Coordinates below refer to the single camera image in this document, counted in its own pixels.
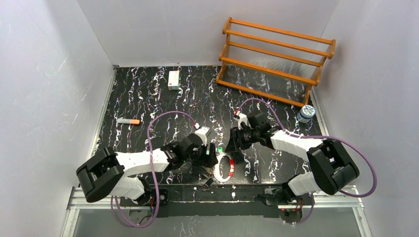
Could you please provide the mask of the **steel key organizer red handle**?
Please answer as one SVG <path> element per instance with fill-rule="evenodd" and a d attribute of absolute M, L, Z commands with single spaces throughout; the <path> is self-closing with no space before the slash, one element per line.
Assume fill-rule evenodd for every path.
<path fill-rule="evenodd" d="M 221 169 L 220 169 L 220 163 L 221 160 L 227 157 L 229 159 L 229 170 L 228 170 L 228 176 L 226 178 L 223 178 Z M 212 176 L 212 178 L 219 184 L 224 184 L 227 181 L 229 181 L 234 174 L 234 169 L 235 169 L 235 162 L 232 159 L 232 157 L 230 155 L 228 155 L 227 153 L 219 153 L 217 156 L 217 161 L 218 163 L 215 164 L 213 167 L 208 168 L 208 167 L 204 167 L 202 166 L 202 168 L 204 169 L 204 171 L 206 171 L 209 175 Z"/>

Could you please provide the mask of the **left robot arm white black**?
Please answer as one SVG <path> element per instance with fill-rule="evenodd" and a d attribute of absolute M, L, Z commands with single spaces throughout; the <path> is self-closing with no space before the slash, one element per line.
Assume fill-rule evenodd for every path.
<path fill-rule="evenodd" d="M 80 187 L 88 203 L 107 196 L 126 197 L 146 203 L 155 189 L 138 175 L 162 173 L 180 168 L 185 162 L 212 168 L 218 164 L 214 143 L 206 144 L 206 136 L 191 133 L 181 141 L 137 153 L 115 152 L 107 147 L 98 151 L 76 170 Z"/>

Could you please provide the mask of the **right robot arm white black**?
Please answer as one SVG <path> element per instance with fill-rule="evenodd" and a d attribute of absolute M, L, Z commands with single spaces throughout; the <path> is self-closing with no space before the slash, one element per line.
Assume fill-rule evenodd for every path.
<path fill-rule="evenodd" d="M 310 172 L 295 175 L 281 184 L 280 194 L 283 197 L 293 198 L 320 191 L 334 195 L 360 174 L 343 144 L 336 139 L 302 138 L 279 126 L 272 126 L 261 113 L 247 116 L 236 112 L 233 118 L 238 125 L 230 129 L 226 147 L 228 153 L 246 150 L 259 143 L 309 163 Z"/>

